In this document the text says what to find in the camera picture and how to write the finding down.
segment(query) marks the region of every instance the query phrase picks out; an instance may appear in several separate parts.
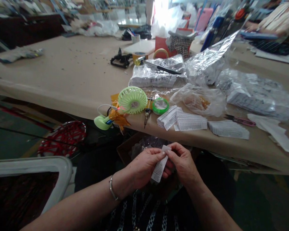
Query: scissors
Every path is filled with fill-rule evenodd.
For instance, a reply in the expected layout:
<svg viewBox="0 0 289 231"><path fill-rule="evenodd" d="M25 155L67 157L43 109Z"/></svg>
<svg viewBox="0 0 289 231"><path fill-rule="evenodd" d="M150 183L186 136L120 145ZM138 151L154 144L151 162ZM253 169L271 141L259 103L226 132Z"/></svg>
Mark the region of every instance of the scissors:
<svg viewBox="0 0 289 231"><path fill-rule="evenodd" d="M233 115L227 115L227 114L225 114L225 116L226 116L224 117L225 119L232 120L233 122L236 122L238 124L243 124L243 125L250 126L250 127L256 126L255 122L248 120L248 119L237 118L237 117L234 117Z"/></svg>

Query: hand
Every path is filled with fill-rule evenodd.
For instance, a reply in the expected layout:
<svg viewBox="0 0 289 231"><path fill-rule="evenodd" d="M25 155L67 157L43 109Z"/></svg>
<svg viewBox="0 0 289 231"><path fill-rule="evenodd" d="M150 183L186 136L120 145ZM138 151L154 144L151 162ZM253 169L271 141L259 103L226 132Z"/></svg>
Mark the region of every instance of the hand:
<svg viewBox="0 0 289 231"><path fill-rule="evenodd" d="M148 148L126 167L132 177L134 189L141 189L150 181L156 163L164 159L165 156L166 153L161 149ZM171 168L173 168L173 164L168 160L162 174L163 178L167 178L171 174Z"/></svg>
<svg viewBox="0 0 289 231"><path fill-rule="evenodd" d="M245 31L246 32L253 32L253 31L256 31L257 29L258 29L258 24L252 24Z"/></svg>
<svg viewBox="0 0 289 231"><path fill-rule="evenodd" d="M168 147L172 150L167 150L166 155L176 166L179 180L185 187L201 179L190 151L177 142L169 144Z"/></svg>

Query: screwdriver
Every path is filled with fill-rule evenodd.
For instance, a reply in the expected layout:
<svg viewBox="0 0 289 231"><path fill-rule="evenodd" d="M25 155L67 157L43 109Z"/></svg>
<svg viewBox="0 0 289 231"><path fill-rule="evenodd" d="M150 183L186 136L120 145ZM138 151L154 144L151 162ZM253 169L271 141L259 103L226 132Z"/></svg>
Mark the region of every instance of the screwdriver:
<svg viewBox="0 0 289 231"><path fill-rule="evenodd" d="M148 100L149 100L149 102L148 102L148 104L147 104L148 107L144 110L144 111L145 111L144 129L145 129L145 126L147 125L148 117L149 117L149 115L150 115L151 112L152 112L152 110L151 110L151 108L150 108L151 99L149 98Z"/></svg>

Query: beige table cover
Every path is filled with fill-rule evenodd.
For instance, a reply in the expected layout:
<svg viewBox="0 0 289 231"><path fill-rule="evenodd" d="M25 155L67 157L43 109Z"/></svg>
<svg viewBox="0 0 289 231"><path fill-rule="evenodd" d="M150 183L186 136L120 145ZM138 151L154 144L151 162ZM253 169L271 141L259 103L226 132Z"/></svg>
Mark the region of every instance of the beige table cover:
<svg viewBox="0 0 289 231"><path fill-rule="evenodd" d="M110 103L110 95L125 88L132 76L132 67L125 70L110 65L110 59L118 53L119 47L129 45L131 42L115 38L84 36L57 37L33 44L32 48L44 49L44 56L13 64L0 63L0 95L94 119L98 115L97 107ZM255 57L246 50L246 44L235 44L234 47L233 63L239 60L235 69L278 81L289 91L289 64ZM200 48L201 45L194 41L191 50L199 52ZM228 105L228 111L236 116L244 113L231 105ZM246 127L250 139L241 140L218 137L209 130L176 132L172 127L166 131L157 126L156 115L151 115L145 130L144 114L128 115L127 119L132 129L220 155L253 161L289 175L289 153L257 127ZM282 126L289 137L289 125Z"/></svg>

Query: silver bracelet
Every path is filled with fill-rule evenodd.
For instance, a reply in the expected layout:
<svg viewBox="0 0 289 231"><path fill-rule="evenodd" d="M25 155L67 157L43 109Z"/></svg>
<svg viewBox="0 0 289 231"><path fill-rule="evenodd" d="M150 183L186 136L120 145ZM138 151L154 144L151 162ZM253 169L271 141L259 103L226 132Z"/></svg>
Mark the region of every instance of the silver bracelet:
<svg viewBox="0 0 289 231"><path fill-rule="evenodd" d="M112 177L113 177L113 175L111 176L111 178L109 180L109 190L110 190L113 198L115 199L115 201L117 201L117 200L119 200L119 198L115 195L115 193L112 190Z"/></svg>

